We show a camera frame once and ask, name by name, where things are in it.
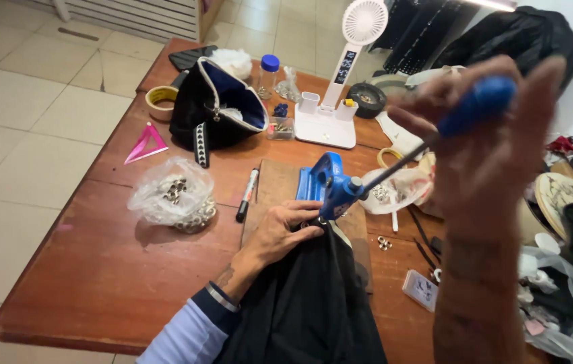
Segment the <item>black marker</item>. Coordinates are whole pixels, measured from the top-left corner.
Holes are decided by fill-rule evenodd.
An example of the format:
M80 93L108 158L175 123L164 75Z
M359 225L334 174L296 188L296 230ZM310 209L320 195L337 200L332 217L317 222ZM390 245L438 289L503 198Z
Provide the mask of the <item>black marker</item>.
M255 182L258 176L259 169L251 170L250 178L248 179L248 184L246 185L246 192L244 193L244 198L242 199L242 204L239 205L237 215L234 217L239 223L244 222L244 219L246 219L246 212L248 212L248 202L250 201L250 196L253 194L253 186L255 186Z

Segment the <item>blue jar lid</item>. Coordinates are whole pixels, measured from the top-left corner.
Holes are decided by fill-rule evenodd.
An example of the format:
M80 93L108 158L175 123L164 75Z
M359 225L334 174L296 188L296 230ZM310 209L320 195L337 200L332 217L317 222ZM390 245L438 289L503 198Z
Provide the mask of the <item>blue jar lid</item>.
M262 69L268 72L276 72L280 70L280 60L273 54L265 54L262 57Z

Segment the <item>blue handle grip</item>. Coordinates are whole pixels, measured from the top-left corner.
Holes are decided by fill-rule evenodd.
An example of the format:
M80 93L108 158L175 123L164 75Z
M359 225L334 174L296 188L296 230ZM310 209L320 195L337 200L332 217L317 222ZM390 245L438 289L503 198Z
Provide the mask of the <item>blue handle grip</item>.
M499 115L509 107L517 92L515 82L506 76L490 76L478 81L446 115L437 130L442 137L466 132L478 122Z

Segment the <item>black tape roll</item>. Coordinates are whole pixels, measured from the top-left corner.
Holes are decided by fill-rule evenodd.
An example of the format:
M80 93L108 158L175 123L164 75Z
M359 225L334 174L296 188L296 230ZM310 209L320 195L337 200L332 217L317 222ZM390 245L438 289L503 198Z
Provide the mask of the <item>black tape roll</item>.
M373 119L383 111L387 103L387 97L380 88L364 82L350 87L347 98L358 103L356 116L363 119Z

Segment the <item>white fan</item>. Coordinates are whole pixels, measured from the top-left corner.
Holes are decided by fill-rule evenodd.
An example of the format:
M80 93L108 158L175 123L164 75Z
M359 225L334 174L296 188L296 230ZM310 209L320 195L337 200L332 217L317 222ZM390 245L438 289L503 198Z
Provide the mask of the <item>white fan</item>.
M355 0L343 14L343 35L347 45L333 72L323 102L320 95L303 92L295 108L295 136L304 141L352 148L355 146L354 114L357 106L336 103L363 46L375 41L387 26L383 0Z

